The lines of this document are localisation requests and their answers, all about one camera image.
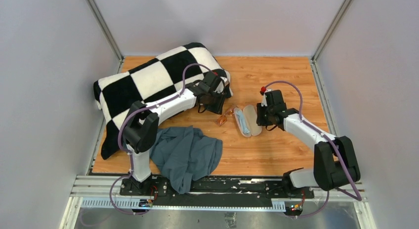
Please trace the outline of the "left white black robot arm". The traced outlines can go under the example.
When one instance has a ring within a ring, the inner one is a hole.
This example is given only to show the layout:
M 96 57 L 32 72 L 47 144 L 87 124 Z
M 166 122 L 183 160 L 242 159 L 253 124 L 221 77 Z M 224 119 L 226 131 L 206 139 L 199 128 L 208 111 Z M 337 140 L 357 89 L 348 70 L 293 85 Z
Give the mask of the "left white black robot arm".
M 154 145 L 158 127 L 165 120 L 192 109 L 221 114 L 230 91 L 230 80 L 219 71 L 207 72 L 202 80 L 183 82 L 181 90 L 160 100 L 144 104 L 134 102 L 118 134 L 119 147 L 130 157 L 129 176 L 134 179 L 132 189 L 139 196 L 151 191 L 149 150 Z

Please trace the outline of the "pink glasses case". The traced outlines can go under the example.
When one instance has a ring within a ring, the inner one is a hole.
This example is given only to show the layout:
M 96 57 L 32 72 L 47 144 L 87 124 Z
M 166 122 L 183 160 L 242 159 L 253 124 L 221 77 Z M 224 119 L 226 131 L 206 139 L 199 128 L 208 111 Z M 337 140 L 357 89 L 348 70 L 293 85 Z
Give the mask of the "pink glasses case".
M 247 105 L 241 109 L 245 115 L 247 126 L 251 132 L 251 136 L 257 136 L 262 132 L 262 127 L 257 125 L 257 112 L 256 108 L 253 105 Z

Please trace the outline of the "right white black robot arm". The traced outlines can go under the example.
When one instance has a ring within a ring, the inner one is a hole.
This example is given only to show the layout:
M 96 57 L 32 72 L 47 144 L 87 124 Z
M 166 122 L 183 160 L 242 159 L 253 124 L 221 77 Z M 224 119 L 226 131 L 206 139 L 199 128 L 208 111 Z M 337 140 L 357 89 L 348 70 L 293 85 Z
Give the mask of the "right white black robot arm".
M 329 191 L 360 180 L 356 154 L 348 137 L 323 131 L 297 109 L 287 108 L 280 90 L 263 87 L 260 93 L 263 100 L 256 106 L 257 125 L 280 128 L 314 152 L 313 168 L 299 168 L 283 174 L 282 191 L 286 197 L 295 198 L 305 187 Z

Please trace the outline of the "light blue cleaning cloth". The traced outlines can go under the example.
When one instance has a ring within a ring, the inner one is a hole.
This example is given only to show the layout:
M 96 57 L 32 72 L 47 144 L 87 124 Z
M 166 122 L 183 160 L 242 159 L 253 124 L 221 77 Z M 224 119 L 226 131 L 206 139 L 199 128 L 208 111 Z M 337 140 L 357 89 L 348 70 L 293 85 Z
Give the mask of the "light blue cleaning cloth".
M 239 131 L 241 132 L 241 134 L 245 137 L 250 137 L 251 136 L 251 132 L 247 126 L 247 122 L 245 119 L 245 115 L 243 113 L 243 111 L 239 108 L 235 108 L 234 109 L 234 116 L 235 116 L 235 120 L 236 123 L 238 125 Z

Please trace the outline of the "orange sunglasses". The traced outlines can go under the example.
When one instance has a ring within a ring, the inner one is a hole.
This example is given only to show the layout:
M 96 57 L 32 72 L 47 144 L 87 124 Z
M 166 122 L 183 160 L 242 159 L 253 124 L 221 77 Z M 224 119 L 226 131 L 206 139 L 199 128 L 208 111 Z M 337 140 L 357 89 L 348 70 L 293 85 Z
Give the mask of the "orange sunglasses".
M 227 109 L 218 119 L 216 119 L 214 121 L 214 123 L 218 126 L 222 126 L 224 125 L 229 116 L 233 116 L 234 115 L 234 109 L 236 108 L 236 105 L 232 105 L 229 109 Z

